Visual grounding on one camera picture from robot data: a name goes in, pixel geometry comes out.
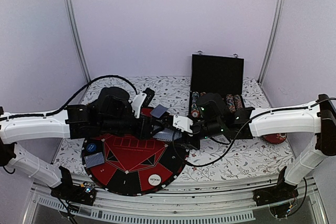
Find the blue small blind button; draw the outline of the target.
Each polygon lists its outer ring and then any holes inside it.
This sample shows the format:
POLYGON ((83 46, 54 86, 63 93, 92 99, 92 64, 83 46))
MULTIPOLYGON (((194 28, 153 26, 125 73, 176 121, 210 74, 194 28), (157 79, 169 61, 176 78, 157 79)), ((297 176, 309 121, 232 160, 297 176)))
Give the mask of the blue small blind button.
POLYGON ((86 146, 86 151, 89 152, 89 153, 92 153, 92 152, 95 152, 97 149, 97 146, 95 143, 89 143, 87 146, 86 146))

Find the single blue playing card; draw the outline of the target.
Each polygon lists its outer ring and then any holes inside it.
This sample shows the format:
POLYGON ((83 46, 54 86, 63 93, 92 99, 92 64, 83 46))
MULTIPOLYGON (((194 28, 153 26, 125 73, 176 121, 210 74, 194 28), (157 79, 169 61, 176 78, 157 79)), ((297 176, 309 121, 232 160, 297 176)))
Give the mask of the single blue playing card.
POLYGON ((153 110, 151 110, 150 114, 152 117, 160 118, 167 110, 168 108, 159 104, 153 110))

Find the blue checkered card deck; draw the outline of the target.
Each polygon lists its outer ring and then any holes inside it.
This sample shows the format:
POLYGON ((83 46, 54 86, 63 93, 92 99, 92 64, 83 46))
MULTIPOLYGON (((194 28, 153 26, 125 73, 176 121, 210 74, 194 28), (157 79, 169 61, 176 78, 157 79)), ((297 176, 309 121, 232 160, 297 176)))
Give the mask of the blue checkered card deck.
POLYGON ((153 138, 159 141, 172 142, 181 139, 183 134, 179 130, 164 129, 156 133, 153 138))

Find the white dealer button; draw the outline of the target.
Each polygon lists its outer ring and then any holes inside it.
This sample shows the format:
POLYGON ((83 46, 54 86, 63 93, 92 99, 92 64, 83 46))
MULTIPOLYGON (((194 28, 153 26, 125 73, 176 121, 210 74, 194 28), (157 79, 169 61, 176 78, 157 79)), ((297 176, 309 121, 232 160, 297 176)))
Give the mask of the white dealer button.
POLYGON ((157 186, 161 183, 162 179, 158 174, 152 174, 148 177, 148 183, 151 186, 157 186))

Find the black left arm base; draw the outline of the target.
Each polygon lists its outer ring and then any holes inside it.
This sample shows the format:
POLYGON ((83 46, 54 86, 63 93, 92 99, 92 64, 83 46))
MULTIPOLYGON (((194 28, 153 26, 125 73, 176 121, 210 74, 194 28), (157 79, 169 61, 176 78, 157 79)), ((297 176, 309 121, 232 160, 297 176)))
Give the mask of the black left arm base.
POLYGON ((92 183, 62 182, 57 187, 51 188, 51 195, 66 202, 74 202, 82 205, 93 206, 97 191, 92 183))

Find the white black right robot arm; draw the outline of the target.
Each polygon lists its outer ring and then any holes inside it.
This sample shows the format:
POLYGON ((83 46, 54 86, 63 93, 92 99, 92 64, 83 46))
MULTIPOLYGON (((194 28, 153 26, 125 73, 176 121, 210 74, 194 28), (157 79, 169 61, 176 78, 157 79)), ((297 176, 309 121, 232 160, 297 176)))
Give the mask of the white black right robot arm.
POLYGON ((276 201, 291 194, 292 186, 314 170, 324 159, 335 156, 335 98, 320 94, 316 101, 273 109, 242 108, 231 112, 219 94, 200 97, 197 107, 201 117, 193 121, 175 115, 173 126, 197 139, 224 135, 236 140, 277 133, 308 132, 313 138, 308 146, 279 176, 280 183, 271 190, 276 201))

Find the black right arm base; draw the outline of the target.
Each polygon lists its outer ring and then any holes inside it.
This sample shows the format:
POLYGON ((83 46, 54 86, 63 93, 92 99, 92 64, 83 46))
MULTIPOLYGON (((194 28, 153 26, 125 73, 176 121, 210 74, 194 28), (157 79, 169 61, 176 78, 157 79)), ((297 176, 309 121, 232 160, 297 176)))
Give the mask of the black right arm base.
POLYGON ((257 206, 277 203, 298 196, 297 186, 271 186, 253 191, 253 200, 257 206))

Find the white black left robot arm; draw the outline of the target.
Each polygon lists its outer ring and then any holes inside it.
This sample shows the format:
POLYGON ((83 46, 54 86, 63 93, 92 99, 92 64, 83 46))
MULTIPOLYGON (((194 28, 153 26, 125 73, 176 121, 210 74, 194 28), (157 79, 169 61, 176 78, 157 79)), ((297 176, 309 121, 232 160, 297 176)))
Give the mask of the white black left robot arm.
POLYGON ((78 195, 70 171, 41 160, 24 149, 19 141, 45 138, 98 138, 105 134, 131 134, 150 139, 157 130, 155 122, 141 114, 154 97, 147 88, 133 100, 119 87, 103 88, 96 100, 87 105, 66 102, 55 111, 12 114, 1 111, 1 166, 12 167, 44 182, 67 200, 78 195))

